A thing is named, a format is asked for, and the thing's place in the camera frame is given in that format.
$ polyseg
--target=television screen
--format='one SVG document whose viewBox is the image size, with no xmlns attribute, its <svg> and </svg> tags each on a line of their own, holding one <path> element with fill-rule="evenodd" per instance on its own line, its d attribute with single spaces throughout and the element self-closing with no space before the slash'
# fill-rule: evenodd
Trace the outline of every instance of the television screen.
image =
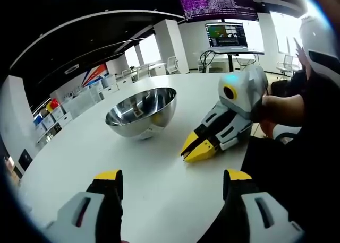
<svg viewBox="0 0 340 243">
<path fill-rule="evenodd" d="M 211 48 L 248 46 L 242 23 L 208 23 L 206 30 Z"/>
<path fill-rule="evenodd" d="M 188 22 L 211 19 L 258 21 L 253 0 L 180 0 Z"/>
</svg>

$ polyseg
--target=white wall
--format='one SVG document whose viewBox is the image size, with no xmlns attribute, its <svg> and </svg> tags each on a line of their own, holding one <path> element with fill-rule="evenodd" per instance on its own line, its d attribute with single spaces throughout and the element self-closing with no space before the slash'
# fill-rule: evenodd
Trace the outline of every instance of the white wall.
<svg viewBox="0 0 340 243">
<path fill-rule="evenodd" d="M 65 100 L 65 96 L 67 94 L 77 89 L 81 89 L 81 84 L 82 84 L 82 81 L 84 80 L 85 75 L 86 75 L 86 72 L 83 72 L 82 74 L 78 75 L 77 77 L 63 84 L 57 90 L 53 91 L 49 96 L 52 99 L 56 98 L 60 103 L 62 103 Z"/>
<path fill-rule="evenodd" d="M 282 62 L 284 55 L 278 52 L 274 23 L 270 14 L 258 13 L 265 54 L 260 55 L 260 65 L 265 71 L 279 73 L 277 61 Z M 217 20 L 183 23 L 179 25 L 182 41 L 190 69 L 197 68 L 197 56 L 194 53 L 207 50 L 210 45 L 205 24 Z"/>
<path fill-rule="evenodd" d="M 166 20 L 168 30 L 170 33 L 171 42 L 174 48 L 176 59 L 178 60 L 178 68 L 181 73 L 188 73 L 188 60 L 186 58 L 185 49 L 183 45 L 182 36 L 180 33 L 179 25 L 174 20 Z"/>
<path fill-rule="evenodd" d="M 106 66 L 107 66 L 108 72 L 111 75 L 120 74 L 123 70 L 126 70 L 129 68 L 128 62 L 124 54 L 121 55 L 117 59 L 107 61 Z"/>
<path fill-rule="evenodd" d="M 144 64 L 161 63 L 162 57 L 160 55 L 156 36 L 154 34 L 141 40 L 136 46 L 139 48 L 142 61 Z"/>
<path fill-rule="evenodd" d="M 140 50 L 139 44 L 137 44 L 137 45 L 134 46 L 134 47 L 135 47 L 135 49 L 136 49 L 136 54 L 137 54 L 137 57 L 138 57 L 139 64 L 140 64 L 140 65 L 144 65 L 143 55 L 142 55 L 142 52 L 141 52 L 141 50 Z"/>
<path fill-rule="evenodd" d="M 22 78 L 8 76 L 0 90 L 0 134 L 15 165 L 24 173 L 18 163 L 24 149 L 34 158 L 39 149 L 36 146 L 35 125 Z"/>
<path fill-rule="evenodd" d="M 139 67 L 139 60 L 134 46 L 130 47 L 124 52 L 127 64 L 129 67 Z"/>
<path fill-rule="evenodd" d="M 197 56 L 194 53 L 207 50 L 210 47 L 205 27 L 205 24 L 210 22 L 217 22 L 217 20 L 179 25 L 189 69 L 197 68 Z"/>
<path fill-rule="evenodd" d="M 260 65 L 266 72 L 280 73 L 276 68 L 277 62 L 282 62 L 284 54 L 278 52 L 278 44 L 273 20 L 268 13 L 258 13 L 263 37 L 265 54 L 260 55 Z"/>
<path fill-rule="evenodd" d="M 182 74 L 188 73 L 188 62 L 179 26 L 176 21 L 165 19 L 154 26 L 160 56 L 164 62 L 176 56 Z"/>
</svg>

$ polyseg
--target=white helmet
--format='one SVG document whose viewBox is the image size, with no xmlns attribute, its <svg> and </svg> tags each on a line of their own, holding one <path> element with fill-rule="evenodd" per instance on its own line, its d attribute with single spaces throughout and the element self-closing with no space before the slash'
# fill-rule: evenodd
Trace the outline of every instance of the white helmet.
<svg viewBox="0 0 340 243">
<path fill-rule="evenodd" d="M 340 87 L 340 60 L 331 26 L 326 21 L 308 16 L 302 19 L 300 37 L 312 69 Z"/>
</svg>

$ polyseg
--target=white round table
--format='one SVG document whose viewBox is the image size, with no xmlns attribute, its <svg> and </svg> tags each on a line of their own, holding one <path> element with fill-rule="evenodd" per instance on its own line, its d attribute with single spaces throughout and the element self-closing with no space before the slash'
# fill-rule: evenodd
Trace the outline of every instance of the white round table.
<svg viewBox="0 0 340 243">
<path fill-rule="evenodd" d="M 130 243 L 196 242 L 224 201 L 223 171 L 240 170 L 247 145 L 206 161 L 188 164 L 180 150 L 188 134 L 218 100 L 222 74 L 185 74 L 143 79 L 115 92 L 69 123 L 34 158 L 19 194 L 39 226 L 55 220 L 58 209 L 86 191 L 100 172 L 122 169 L 124 200 L 121 235 Z M 107 112 L 140 91 L 177 91 L 173 119 L 144 141 L 123 138 L 105 124 Z"/>
</svg>

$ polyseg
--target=window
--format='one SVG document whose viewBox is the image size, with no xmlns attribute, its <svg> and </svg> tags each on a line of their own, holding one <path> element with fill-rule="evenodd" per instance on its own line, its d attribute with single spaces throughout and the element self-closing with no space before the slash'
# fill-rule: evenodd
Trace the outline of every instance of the window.
<svg viewBox="0 0 340 243">
<path fill-rule="evenodd" d="M 242 23 L 248 48 L 257 51 L 265 51 L 260 22 L 239 19 L 225 19 L 224 21 L 227 23 Z M 253 59 L 254 55 L 239 54 L 239 57 Z"/>
<path fill-rule="evenodd" d="M 270 15 L 275 26 L 278 51 L 280 53 L 295 56 L 296 44 L 294 38 L 299 44 L 302 44 L 299 34 L 301 20 L 293 16 L 277 12 L 270 12 Z"/>
<path fill-rule="evenodd" d="M 145 64 L 161 60 L 155 35 L 151 35 L 148 38 L 143 39 L 139 43 L 139 47 Z"/>
<path fill-rule="evenodd" d="M 137 57 L 137 53 L 136 53 L 136 49 L 134 48 L 134 46 L 129 48 L 127 51 L 125 51 L 125 57 L 126 57 L 126 61 L 127 61 L 127 64 L 128 64 L 129 67 L 140 66 L 139 61 L 138 61 L 138 57 Z"/>
<path fill-rule="evenodd" d="M 11 166 L 14 166 L 14 161 L 13 161 L 12 157 L 9 157 L 8 160 L 9 160 Z"/>
</svg>

